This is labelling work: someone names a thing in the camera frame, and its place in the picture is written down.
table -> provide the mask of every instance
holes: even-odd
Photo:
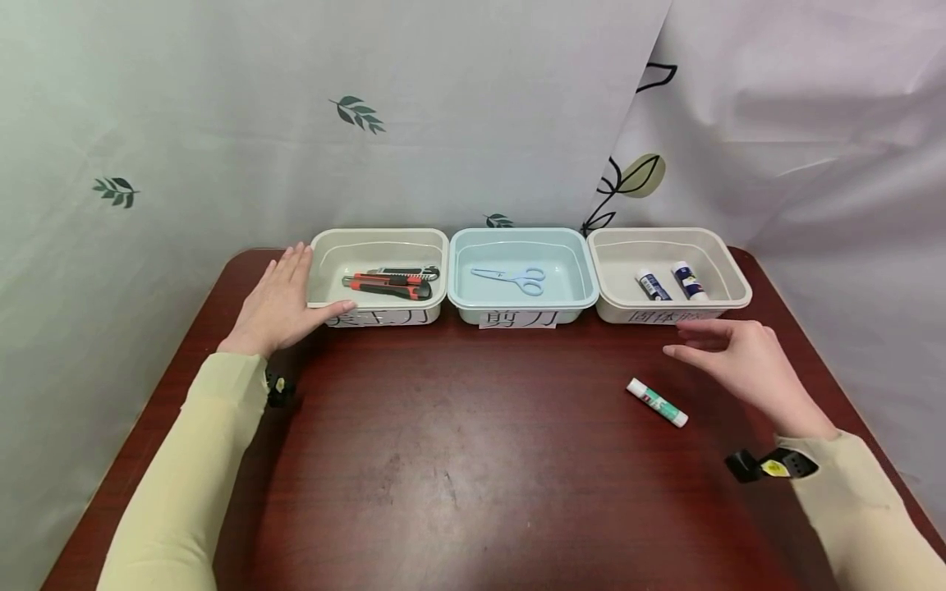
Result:
[[[728,316],[772,326],[841,428],[916,501],[755,259]],[[237,255],[46,582],[93,589],[115,527],[203,360],[278,251]],[[430,326],[322,328],[275,358],[298,405],[271,409],[237,479],[219,588],[832,589],[788,482],[740,485],[725,455],[772,448],[771,426],[665,357],[673,328],[594,310],[554,330],[478,330],[445,304]],[[677,429],[630,396],[637,377],[690,414]]]

light blue scissors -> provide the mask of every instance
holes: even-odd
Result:
[[[519,286],[522,293],[526,295],[540,296],[542,292],[545,291],[545,288],[540,283],[545,281],[545,271],[539,267],[529,267],[519,275],[511,275],[508,271],[504,270],[490,269],[471,269],[470,272],[478,277],[514,283]]]

forearm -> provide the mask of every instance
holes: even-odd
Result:
[[[779,446],[819,466],[792,484],[843,591],[946,589],[946,565],[860,438],[779,438]]]
[[[266,361],[215,354],[115,532],[99,591],[214,589],[211,564],[243,452],[266,406]]]

white curtain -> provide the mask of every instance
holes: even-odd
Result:
[[[38,587],[223,264],[570,225],[669,0],[0,8],[0,575]]]
[[[940,531],[944,47],[938,0],[675,0],[652,57],[675,75],[614,150],[660,155],[662,182],[601,210],[753,252]]]

plastic container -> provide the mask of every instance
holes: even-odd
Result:
[[[749,305],[752,288],[723,240],[702,228],[603,228],[588,237],[591,260],[601,285],[596,307],[614,324],[676,324],[716,318]],[[709,298],[688,300],[674,278],[673,265],[687,261]],[[652,302],[635,279],[651,270],[673,298]]]
[[[515,283],[487,279],[472,269],[513,274],[545,272],[543,292],[530,296]],[[574,321],[599,295],[588,245],[567,228],[473,228],[450,240],[450,301],[465,322],[484,326],[551,327]]]
[[[430,324],[440,316],[447,296],[449,242],[440,230],[365,228],[326,230],[312,239],[312,272],[308,278],[308,306],[322,307],[338,300],[354,300],[359,307],[328,326],[407,326]],[[355,291],[342,277],[381,267],[436,265],[440,278],[430,282],[430,299],[402,300],[391,295]]]

